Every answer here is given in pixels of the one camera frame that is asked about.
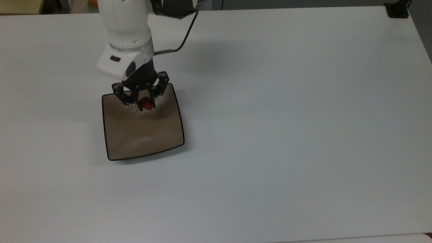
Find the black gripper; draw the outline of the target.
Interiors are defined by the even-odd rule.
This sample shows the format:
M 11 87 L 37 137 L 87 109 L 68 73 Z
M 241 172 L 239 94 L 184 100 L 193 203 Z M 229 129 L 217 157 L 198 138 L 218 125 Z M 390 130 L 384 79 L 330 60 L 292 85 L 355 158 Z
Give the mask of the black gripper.
M 152 108 L 156 108 L 155 99 L 162 96 L 169 83 L 169 76 L 166 71 L 156 72 L 154 62 L 151 59 L 138 67 L 136 62 L 131 62 L 126 69 L 126 79 L 120 83 L 112 84 L 113 94 L 125 105 L 135 104 L 140 111 L 143 111 L 139 101 L 139 91 L 150 88 L 150 102 Z

